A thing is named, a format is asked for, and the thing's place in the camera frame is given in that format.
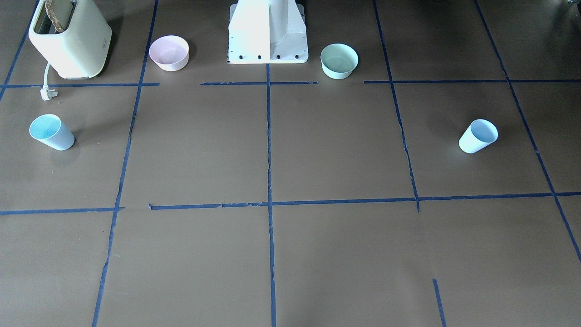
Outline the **toast slice in toaster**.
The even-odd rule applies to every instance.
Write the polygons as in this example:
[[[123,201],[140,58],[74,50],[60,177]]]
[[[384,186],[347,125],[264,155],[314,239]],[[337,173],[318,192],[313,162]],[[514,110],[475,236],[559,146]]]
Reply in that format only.
[[[45,1],[45,12],[57,33],[62,33],[67,29],[72,10],[73,5],[69,0]]]

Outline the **pink bowl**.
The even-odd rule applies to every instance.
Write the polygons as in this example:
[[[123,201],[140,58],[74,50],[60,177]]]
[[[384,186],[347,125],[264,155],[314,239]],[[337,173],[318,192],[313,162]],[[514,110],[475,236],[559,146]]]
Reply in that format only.
[[[189,44],[176,35],[166,35],[155,40],[149,47],[149,57],[166,72],[176,72],[189,62]]]

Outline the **pale blue cup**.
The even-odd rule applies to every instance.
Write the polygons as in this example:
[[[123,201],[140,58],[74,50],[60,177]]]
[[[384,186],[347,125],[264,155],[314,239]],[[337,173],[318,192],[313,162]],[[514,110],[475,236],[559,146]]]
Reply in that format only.
[[[468,154],[476,153],[498,139],[498,130],[485,119],[474,120],[458,141],[459,148]]]

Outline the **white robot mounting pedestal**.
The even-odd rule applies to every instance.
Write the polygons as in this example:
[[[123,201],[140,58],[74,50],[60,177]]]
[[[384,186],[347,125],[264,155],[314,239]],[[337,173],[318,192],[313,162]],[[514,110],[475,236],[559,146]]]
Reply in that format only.
[[[230,6],[230,64],[302,64],[309,58],[305,8],[295,0],[239,0]]]

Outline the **cream toaster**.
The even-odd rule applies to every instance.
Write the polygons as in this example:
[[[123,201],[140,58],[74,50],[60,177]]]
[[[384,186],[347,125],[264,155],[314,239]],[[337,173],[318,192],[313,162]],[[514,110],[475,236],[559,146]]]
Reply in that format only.
[[[36,6],[28,36],[60,77],[86,80],[102,72],[106,63],[112,29],[93,0],[71,0],[68,26],[56,33],[45,10],[45,1]]]

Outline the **green bowl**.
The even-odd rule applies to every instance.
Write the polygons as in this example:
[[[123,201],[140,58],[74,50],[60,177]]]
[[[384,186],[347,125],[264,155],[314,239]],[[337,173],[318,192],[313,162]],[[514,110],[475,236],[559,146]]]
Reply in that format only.
[[[341,43],[326,46],[321,51],[320,59],[322,71],[335,80],[346,79],[359,64],[359,55],[355,49]]]

